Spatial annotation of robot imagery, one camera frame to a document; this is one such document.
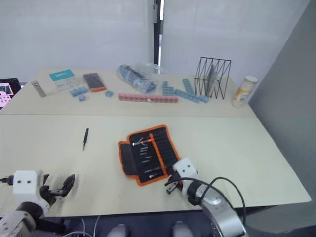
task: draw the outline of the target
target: plastic bag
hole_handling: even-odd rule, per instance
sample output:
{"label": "plastic bag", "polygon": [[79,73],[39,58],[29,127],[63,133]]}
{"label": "plastic bag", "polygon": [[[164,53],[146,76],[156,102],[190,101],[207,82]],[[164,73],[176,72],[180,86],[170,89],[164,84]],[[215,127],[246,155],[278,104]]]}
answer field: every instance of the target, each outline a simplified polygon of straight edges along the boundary
{"label": "plastic bag", "polygon": [[123,64],[118,67],[118,74],[122,80],[142,93],[150,93],[156,89],[158,80],[155,79],[155,75],[161,73],[161,67],[151,63],[135,66]]}

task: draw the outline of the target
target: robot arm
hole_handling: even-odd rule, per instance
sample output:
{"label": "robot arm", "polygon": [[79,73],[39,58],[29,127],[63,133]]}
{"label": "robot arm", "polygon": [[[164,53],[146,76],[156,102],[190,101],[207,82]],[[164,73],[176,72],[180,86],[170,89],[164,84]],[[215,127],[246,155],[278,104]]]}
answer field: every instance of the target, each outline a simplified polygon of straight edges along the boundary
{"label": "robot arm", "polygon": [[65,197],[74,185],[75,175],[69,176],[61,189],[52,191],[44,185],[48,175],[42,171],[16,171],[14,176],[2,179],[13,185],[17,209],[0,220],[0,237],[31,237],[38,220],[46,216],[56,196]]}
{"label": "robot arm", "polygon": [[[181,159],[173,166],[174,173],[169,181],[179,178],[198,178],[197,170],[188,158]],[[218,237],[248,237],[239,216],[226,202],[225,198],[215,189],[210,188],[204,198],[200,200],[207,186],[192,180],[181,180],[172,182],[167,189],[170,194],[179,188],[182,195],[188,199],[192,205],[201,205],[204,213],[211,220],[213,229]]]}

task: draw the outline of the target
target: tabletop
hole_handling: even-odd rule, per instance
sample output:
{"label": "tabletop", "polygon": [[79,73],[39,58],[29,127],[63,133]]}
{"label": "tabletop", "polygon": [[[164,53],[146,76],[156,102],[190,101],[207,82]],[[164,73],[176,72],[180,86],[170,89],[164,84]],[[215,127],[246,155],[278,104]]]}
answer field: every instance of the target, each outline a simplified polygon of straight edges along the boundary
{"label": "tabletop", "polygon": [[[84,216],[192,210],[179,191],[168,195],[161,180],[140,187],[123,173],[119,141],[156,125],[168,126],[180,157],[199,177],[231,179],[247,206],[310,201],[310,196],[272,138],[254,117],[0,115],[0,174],[41,169],[51,188],[76,174],[76,182],[50,216]],[[88,142],[82,151],[85,129]],[[215,185],[234,207],[241,201],[225,181]],[[0,184],[0,216],[14,208],[12,187]]]}
{"label": "tabletop", "polygon": [[[236,92],[235,84],[229,80],[225,99],[211,98],[208,103],[195,104],[179,98],[176,104],[144,103],[120,101],[119,93],[138,93],[131,85],[122,81],[116,72],[72,70],[79,80],[80,86],[86,86],[83,75],[97,72],[107,89],[114,92],[108,98],[104,92],[88,92],[87,100],[80,102],[72,97],[68,90],[57,92],[57,87],[49,74],[63,69],[44,69],[34,78],[47,96],[41,98],[31,83],[27,83],[21,91],[2,109],[0,114],[49,114],[49,115],[116,115],[116,116],[174,116],[174,117],[256,117],[252,109],[246,105],[235,108],[231,98]],[[194,88],[194,76],[161,74],[157,76],[159,86],[155,94],[162,95],[162,83],[168,81],[169,86],[185,91],[183,78],[188,78]]]}

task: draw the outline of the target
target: small screwdriver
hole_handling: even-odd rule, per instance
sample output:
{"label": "small screwdriver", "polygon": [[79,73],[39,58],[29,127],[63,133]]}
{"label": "small screwdriver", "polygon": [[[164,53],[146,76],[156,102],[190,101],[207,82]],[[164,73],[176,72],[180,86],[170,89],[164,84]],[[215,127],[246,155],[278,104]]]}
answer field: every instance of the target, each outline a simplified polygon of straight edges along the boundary
{"label": "small screwdriver", "polygon": [[85,130],[85,135],[84,135],[84,140],[83,140],[83,151],[84,151],[85,144],[87,143],[88,133],[89,133],[89,128]]}

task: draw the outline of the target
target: floor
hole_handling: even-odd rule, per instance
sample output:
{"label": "floor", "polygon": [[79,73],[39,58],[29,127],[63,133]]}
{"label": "floor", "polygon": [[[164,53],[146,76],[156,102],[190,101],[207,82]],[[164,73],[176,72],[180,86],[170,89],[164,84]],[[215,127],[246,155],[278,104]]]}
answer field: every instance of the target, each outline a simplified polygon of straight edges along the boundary
{"label": "floor", "polygon": [[[93,235],[96,221],[94,217],[84,217],[85,230]],[[213,236],[212,228],[208,218],[201,211],[190,212],[168,212],[168,213],[142,213],[127,215],[102,216],[97,224],[96,237],[105,237],[114,226],[124,223],[131,230],[130,237],[171,237],[171,227],[176,221],[186,223],[194,234],[194,237]],[[83,225],[80,217],[66,219],[68,233],[82,231]],[[250,237],[314,237],[316,226],[294,230],[286,234],[270,234],[247,227]],[[56,236],[50,233],[37,231],[35,237]]]}

